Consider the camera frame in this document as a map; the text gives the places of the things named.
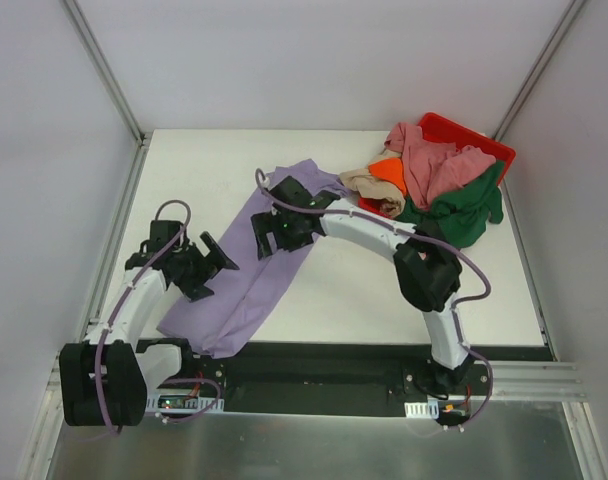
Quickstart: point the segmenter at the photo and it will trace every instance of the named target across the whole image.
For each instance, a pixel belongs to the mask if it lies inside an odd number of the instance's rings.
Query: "white wall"
[[[589,3],[507,142],[546,322],[582,368],[608,452],[608,0]]]
[[[494,133],[569,0],[81,0],[154,128]]]
[[[74,338],[133,155],[58,2],[0,2],[0,478]]]

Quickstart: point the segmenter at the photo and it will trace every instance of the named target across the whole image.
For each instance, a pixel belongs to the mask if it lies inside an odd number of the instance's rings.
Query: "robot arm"
[[[213,291],[204,286],[207,280],[223,268],[237,270],[238,267],[204,232],[200,238],[209,249],[206,256],[182,235],[151,268],[141,272],[181,229],[182,224],[177,221],[151,222],[149,239],[126,262],[124,281],[98,325],[82,342],[66,344],[60,352],[64,418],[69,425],[104,424],[94,384],[94,359],[106,331],[101,374],[105,403],[114,425],[137,425],[144,416],[148,392],[166,379],[176,374],[195,377],[193,352],[186,339],[146,341],[140,340],[140,335],[153,307],[171,283],[179,287],[189,301],[196,301],[213,295]],[[109,318],[127,289],[131,291],[110,325]]]
[[[346,199],[330,192],[313,197],[297,180],[287,177],[274,188],[271,195],[290,205],[302,208],[327,209],[324,215],[304,214],[274,205],[267,213],[254,215],[258,256],[272,254],[268,233],[272,233],[277,249],[294,251],[313,242],[313,234],[341,238],[371,250],[393,262],[404,298],[422,311],[432,343],[432,358],[437,364],[435,379],[444,389],[459,384],[472,363],[458,337],[452,303],[460,287],[462,267],[457,258],[442,248],[411,239],[398,232],[411,230],[424,236],[442,239],[436,224],[417,227],[390,219],[391,230],[358,216],[333,213],[351,211],[355,207]]]

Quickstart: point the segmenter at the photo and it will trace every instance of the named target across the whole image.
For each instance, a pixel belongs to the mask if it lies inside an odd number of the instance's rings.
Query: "red basket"
[[[469,130],[437,113],[427,113],[422,117],[418,125],[422,127],[424,140],[435,143],[454,143],[459,149],[472,145],[479,147],[484,153],[493,155],[498,160],[503,161],[504,171],[497,181],[498,185],[513,163],[513,159],[515,159],[515,150],[512,148],[502,145],[484,135],[480,135],[473,130]],[[379,200],[371,198],[360,198],[358,201],[358,205],[363,209],[382,215],[379,210],[379,203]]]

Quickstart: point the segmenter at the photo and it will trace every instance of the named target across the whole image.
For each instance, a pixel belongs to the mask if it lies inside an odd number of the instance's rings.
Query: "purple cloth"
[[[271,185],[287,176],[297,179],[313,195],[329,190],[341,196],[349,192],[336,175],[323,172],[313,160],[292,167],[277,167],[269,174]],[[206,285],[215,295],[195,303],[179,299],[160,322],[158,330],[169,337],[187,338],[200,354],[224,358],[235,355],[277,305],[313,245],[292,253],[280,250],[257,259],[251,215],[266,212],[271,203],[255,190],[218,242],[240,267],[221,270]]]

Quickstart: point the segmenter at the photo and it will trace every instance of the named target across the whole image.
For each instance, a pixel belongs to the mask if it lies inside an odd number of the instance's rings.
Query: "metal frame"
[[[135,196],[137,183],[146,158],[150,135],[145,135],[142,132],[77,1],[61,0],[61,3],[77,31],[80,41],[87,51],[91,62],[95,66],[98,76],[105,85],[109,96],[117,107],[133,137],[139,142],[139,148],[133,160],[128,179],[124,185],[119,206],[113,216],[111,234],[106,241],[102,259],[95,274],[94,288],[85,305],[84,315],[80,320],[79,336],[82,338],[86,333],[89,323],[99,314],[105,300],[115,258],[119,250]],[[535,62],[535,65],[501,122],[494,138],[501,140],[505,135],[522,106],[529,98],[542,73],[549,65],[561,42],[566,37],[570,27],[577,20],[587,3],[588,0],[572,0],[569,3],[569,6],[560,19],[556,29],[549,38],[546,46],[542,50],[542,53]],[[506,193],[509,213],[514,217],[510,196],[508,195],[508,192]],[[524,254],[524,247],[521,237],[519,236],[518,225],[514,223],[514,227],[515,232],[517,233],[517,241],[522,261],[525,264],[531,294],[540,315],[542,315],[537,292],[533,287],[528,260]],[[284,347],[285,345],[264,344],[251,346],[250,350],[255,350],[254,355],[257,357],[264,353],[270,354],[272,350],[279,350]],[[292,350],[292,347],[293,344],[286,345],[288,350]],[[324,346],[320,345],[308,345],[308,347],[313,349],[324,348]],[[416,353],[418,353],[420,357],[425,356],[426,358],[429,349],[428,346],[417,346],[415,348],[418,350]],[[506,359],[497,360],[497,351],[499,350],[503,351],[504,355],[508,355],[505,357]],[[599,446],[597,437],[594,434],[590,408],[586,403],[586,392],[584,391],[583,384],[578,376],[577,368],[570,363],[541,361],[542,358],[537,356],[531,357],[530,361],[526,361],[523,359],[523,356],[521,356],[523,355],[523,352],[520,353],[515,349],[506,347],[498,347],[495,353],[493,353],[493,351],[486,353],[491,359],[496,359],[492,361],[495,375],[495,388],[492,399],[494,401],[562,402],[584,477],[590,480],[608,478],[608,471],[601,455],[602,450]],[[29,451],[21,466],[20,478],[32,480],[46,478],[62,422],[63,413],[59,369],[57,368],[56,359],[56,366],[51,373],[39,410],[38,419],[31,435]]]
[[[133,115],[133,111],[124,96],[124,92],[115,78],[106,57],[104,56],[104,52],[102,52],[77,0],[60,0],[60,3],[71,21],[75,32],[79,36],[80,43],[84,46],[88,58],[95,67],[98,77],[104,84],[104,87],[106,87],[106,92],[109,97],[111,97],[115,107],[117,107],[117,111],[122,117],[122,120],[131,131],[135,140],[137,142],[142,142],[144,140],[144,133],[140,128],[135,115]]]
[[[526,247],[524,246],[524,239],[522,238],[522,234],[520,233],[519,224],[517,220],[517,213],[515,212],[515,207],[513,206],[513,201],[511,200],[511,194],[509,191],[509,187],[506,183],[506,180],[502,181],[500,186],[502,190],[502,196],[504,197],[504,203],[506,205],[507,216],[509,221],[511,222],[511,226],[513,227],[513,236],[515,238],[515,243],[517,245],[517,251],[520,254],[520,260],[522,261],[522,266],[524,267],[524,276],[526,278],[526,285],[528,286],[529,293],[531,294],[531,300],[533,301],[533,306],[535,307],[535,315],[537,317],[537,321],[540,325],[540,332],[542,333],[542,340],[544,341],[544,345],[551,351],[553,358],[557,358],[557,349],[555,347],[555,340],[551,337],[548,325],[546,324],[546,318],[544,316],[544,309],[542,308],[542,301],[540,300],[539,294],[537,293],[537,288],[535,288],[535,280],[533,279],[533,269],[531,268],[531,264],[528,260],[528,256],[526,255]]]
[[[491,359],[494,401],[587,399],[575,365],[541,360],[549,353],[544,348],[475,350]],[[251,342],[234,357],[202,357],[199,363],[206,378],[221,384],[224,412],[404,417],[406,403],[427,400],[413,382],[430,370],[430,359],[428,345]],[[474,397],[485,397],[486,367],[473,365],[463,383]]]

